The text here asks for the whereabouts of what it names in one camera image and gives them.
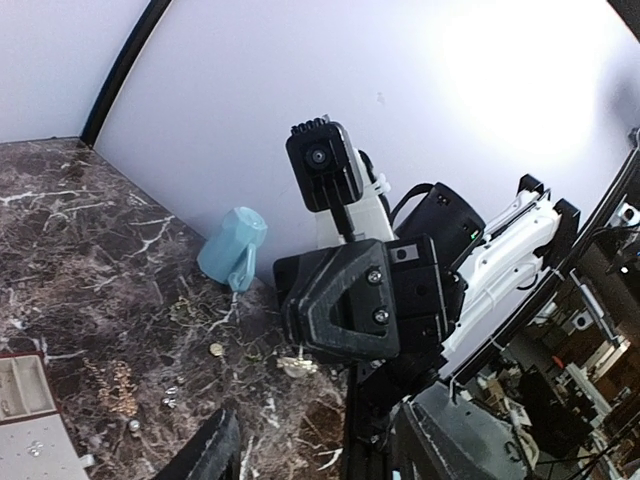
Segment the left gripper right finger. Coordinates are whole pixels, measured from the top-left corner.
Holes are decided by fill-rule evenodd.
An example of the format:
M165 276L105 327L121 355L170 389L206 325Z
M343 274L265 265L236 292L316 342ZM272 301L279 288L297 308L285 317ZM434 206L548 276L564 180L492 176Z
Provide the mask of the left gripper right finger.
M437 370L418 358L359 361L350 368L344 479L450 477L450 466L422 430L426 416L409 404L437 380Z

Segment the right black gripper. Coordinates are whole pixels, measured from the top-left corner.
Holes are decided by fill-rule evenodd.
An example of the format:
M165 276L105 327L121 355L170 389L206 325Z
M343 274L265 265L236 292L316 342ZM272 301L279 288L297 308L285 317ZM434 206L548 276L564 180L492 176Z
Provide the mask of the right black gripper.
M468 288L425 234L281 258L273 274L287 339L323 361L441 355Z

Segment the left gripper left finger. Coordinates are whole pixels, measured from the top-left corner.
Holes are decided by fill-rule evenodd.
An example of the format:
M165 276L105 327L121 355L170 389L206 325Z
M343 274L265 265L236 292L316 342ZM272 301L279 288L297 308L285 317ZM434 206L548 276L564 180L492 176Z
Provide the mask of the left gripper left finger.
M236 412L218 409L153 480L240 478L241 435Z

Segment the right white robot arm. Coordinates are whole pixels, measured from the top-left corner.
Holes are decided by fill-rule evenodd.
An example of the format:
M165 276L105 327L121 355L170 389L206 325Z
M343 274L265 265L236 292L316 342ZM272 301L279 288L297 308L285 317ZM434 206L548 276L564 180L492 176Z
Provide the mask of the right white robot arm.
M440 368L498 303L557 265L577 234L578 211L530 175L491 221L437 183L418 185L420 203L397 222L388 189L369 176L343 206L353 241L322 211L322 247L274 263L285 332L324 363L416 355Z

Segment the beige jewelry tray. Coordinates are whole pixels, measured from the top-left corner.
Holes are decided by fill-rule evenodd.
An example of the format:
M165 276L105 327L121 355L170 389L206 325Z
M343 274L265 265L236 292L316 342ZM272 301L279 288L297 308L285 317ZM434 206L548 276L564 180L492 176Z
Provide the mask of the beige jewelry tray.
M87 480L59 415L1 426L0 475L5 480Z

